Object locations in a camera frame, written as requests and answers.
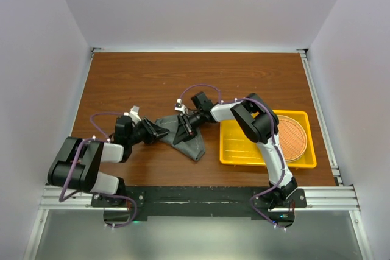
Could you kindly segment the grey cloth napkin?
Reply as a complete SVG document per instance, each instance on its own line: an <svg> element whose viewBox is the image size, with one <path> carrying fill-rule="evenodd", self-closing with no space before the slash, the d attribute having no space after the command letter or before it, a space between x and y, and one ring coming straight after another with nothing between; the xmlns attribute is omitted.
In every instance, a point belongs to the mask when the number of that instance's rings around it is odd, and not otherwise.
<svg viewBox="0 0 390 260"><path fill-rule="evenodd" d="M195 129L195 135L189 135L186 130L181 132L177 115L158 118L155 124L169 130L169 133L160 141L178 150L193 161L198 162L205 154L205 145L199 129Z"/></svg>

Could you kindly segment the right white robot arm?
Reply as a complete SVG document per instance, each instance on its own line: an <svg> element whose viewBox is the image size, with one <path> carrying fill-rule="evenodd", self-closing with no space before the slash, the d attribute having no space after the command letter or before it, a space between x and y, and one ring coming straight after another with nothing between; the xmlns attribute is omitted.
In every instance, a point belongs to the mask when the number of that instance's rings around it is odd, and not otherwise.
<svg viewBox="0 0 390 260"><path fill-rule="evenodd" d="M212 102L204 92L191 98L196 110L182 113L173 144L187 142L197 135L197 128L205 123L217 123L234 119L246 138L255 143L261 152L269 175L268 193L273 203L284 207L293 200L298 188L296 179L289 170L279 139L279 119L273 110L255 93L231 103Z"/></svg>

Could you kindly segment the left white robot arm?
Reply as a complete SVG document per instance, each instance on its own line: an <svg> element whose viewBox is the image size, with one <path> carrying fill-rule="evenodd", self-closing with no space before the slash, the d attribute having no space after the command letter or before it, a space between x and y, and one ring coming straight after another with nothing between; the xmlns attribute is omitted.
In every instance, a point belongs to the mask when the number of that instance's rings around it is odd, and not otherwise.
<svg viewBox="0 0 390 260"><path fill-rule="evenodd" d="M112 206L121 206L127 199L124 180L101 172L101 163L124 163L134 145L153 144L168 134L167 128L148 118L123 114L116 118L113 135L105 141L69 136L49 168L48 184L62 188L60 202L85 192L103 196Z"/></svg>

